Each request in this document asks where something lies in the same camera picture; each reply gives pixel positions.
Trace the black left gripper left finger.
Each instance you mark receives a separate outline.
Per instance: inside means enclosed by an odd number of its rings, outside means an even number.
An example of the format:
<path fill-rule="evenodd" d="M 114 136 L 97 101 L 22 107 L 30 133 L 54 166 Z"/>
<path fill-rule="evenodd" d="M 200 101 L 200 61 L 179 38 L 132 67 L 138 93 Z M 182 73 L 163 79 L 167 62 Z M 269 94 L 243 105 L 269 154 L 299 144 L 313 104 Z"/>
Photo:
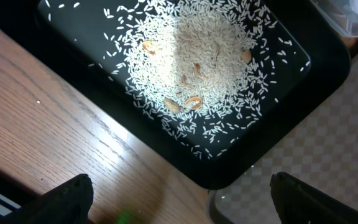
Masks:
<path fill-rule="evenodd" d="M 90 177 L 79 174 L 0 218 L 0 224 L 87 224 L 93 197 Z"/>

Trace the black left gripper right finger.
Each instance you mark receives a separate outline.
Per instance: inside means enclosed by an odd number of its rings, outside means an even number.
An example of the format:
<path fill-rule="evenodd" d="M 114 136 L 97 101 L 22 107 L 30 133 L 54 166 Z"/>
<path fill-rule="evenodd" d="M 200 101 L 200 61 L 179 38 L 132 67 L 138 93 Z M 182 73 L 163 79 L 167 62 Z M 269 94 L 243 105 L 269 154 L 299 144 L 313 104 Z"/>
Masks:
<path fill-rule="evenodd" d="M 282 224 L 358 224 L 358 211 L 286 172 L 273 174 L 270 194 Z"/>

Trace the pile of rice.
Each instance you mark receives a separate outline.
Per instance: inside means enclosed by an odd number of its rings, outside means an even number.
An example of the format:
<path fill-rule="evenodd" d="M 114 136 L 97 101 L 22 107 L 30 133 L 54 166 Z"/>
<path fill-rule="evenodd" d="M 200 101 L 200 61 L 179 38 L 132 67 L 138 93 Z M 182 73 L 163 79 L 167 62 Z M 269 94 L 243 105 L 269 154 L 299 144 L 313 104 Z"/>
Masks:
<path fill-rule="evenodd" d="M 44 0 L 37 12 L 168 137 L 213 160 L 306 77 L 311 59 L 262 1 Z"/>

